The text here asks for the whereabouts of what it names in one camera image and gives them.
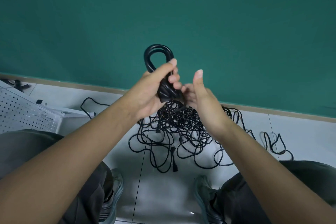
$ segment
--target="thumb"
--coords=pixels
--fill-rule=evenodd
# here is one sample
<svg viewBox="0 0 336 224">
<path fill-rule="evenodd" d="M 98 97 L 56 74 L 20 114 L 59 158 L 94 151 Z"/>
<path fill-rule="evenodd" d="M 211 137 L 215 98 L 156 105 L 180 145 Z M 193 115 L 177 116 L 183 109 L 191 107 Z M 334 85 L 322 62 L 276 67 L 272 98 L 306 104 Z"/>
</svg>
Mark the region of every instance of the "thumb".
<svg viewBox="0 0 336 224">
<path fill-rule="evenodd" d="M 153 73 L 153 77 L 156 78 L 159 82 L 171 71 L 174 70 L 174 68 L 177 65 L 176 59 L 171 59 L 169 62 L 161 65 L 158 67 Z"/>
<path fill-rule="evenodd" d="M 195 89 L 195 93 L 197 97 L 207 94 L 207 91 L 203 83 L 203 70 L 202 69 L 196 71 L 192 84 L 194 85 L 194 89 Z"/>
</svg>

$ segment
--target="green wall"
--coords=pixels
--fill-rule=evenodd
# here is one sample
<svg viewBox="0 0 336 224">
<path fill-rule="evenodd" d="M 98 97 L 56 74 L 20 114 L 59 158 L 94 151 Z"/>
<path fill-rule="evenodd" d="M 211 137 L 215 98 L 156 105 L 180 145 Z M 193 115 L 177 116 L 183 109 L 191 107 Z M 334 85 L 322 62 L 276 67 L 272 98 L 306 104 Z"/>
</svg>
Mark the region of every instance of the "green wall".
<svg viewBox="0 0 336 224">
<path fill-rule="evenodd" d="M 1 73 L 128 89 L 154 43 L 221 101 L 336 117 L 336 0 L 0 0 Z"/>
</svg>

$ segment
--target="sneaker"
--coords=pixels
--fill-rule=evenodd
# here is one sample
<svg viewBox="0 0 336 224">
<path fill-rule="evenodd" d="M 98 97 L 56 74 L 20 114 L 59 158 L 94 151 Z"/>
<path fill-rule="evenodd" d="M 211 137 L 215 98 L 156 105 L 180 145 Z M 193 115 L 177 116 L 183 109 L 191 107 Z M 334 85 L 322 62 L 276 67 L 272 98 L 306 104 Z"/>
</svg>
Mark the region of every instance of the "sneaker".
<svg viewBox="0 0 336 224">
<path fill-rule="evenodd" d="M 99 215 L 99 223 L 113 224 L 117 216 L 117 202 L 124 190 L 124 180 L 118 168 L 111 169 L 113 177 L 113 194 L 103 203 Z"/>
<path fill-rule="evenodd" d="M 225 222 L 211 206 L 210 201 L 216 197 L 216 191 L 205 175 L 195 179 L 194 196 L 202 211 L 204 224 L 224 224 Z"/>
</svg>

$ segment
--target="dark gray pants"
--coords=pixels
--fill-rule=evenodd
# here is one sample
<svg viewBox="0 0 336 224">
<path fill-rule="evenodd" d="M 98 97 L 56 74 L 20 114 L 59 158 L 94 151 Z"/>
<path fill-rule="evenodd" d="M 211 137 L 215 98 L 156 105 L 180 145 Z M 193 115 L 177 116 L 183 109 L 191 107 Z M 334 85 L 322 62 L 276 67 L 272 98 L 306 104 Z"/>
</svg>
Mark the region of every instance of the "dark gray pants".
<svg viewBox="0 0 336 224">
<path fill-rule="evenodd" d="M 0 179 L 62 138 L 61 135 L 32 129 L 0 134 Z M 98 223 L 103 202 L 111 196 L 112 189 L 111 170 L 101 162 L 59 223 Z"/>
<path fill-rule="evenodd" d="M 293 175 L 329 205 L 336 205 L 336 169 L 314 161 L 280 161 Z M 232 224 L 271 224 L 257 198 L 240 173 L 233 176 L 216 192 L 213 204 L 222 218 Z"/>
</svg>

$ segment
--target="forearm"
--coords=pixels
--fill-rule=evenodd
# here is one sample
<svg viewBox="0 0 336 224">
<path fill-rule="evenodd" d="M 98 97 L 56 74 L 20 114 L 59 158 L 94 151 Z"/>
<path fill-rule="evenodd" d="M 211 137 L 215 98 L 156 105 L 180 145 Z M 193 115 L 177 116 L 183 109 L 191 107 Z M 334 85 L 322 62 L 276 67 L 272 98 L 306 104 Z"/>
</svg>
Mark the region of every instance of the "forearm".
<svg viewBox="0 0 336 224">
<path fill-rule="evenodd" d="M 0 222 L 12 223 L 15 216 L 20 223 L 57 223 L 95 168 L 135 123 L 134 113 L 121 98 L 7 175 L 0 181 Z"/>
<path fill-rule="evenodd" d="M 258 142 L 225 117 L 214 137 L 246 179 L 272 223 L 334 223 L 336 213 Z"/>
</svg>

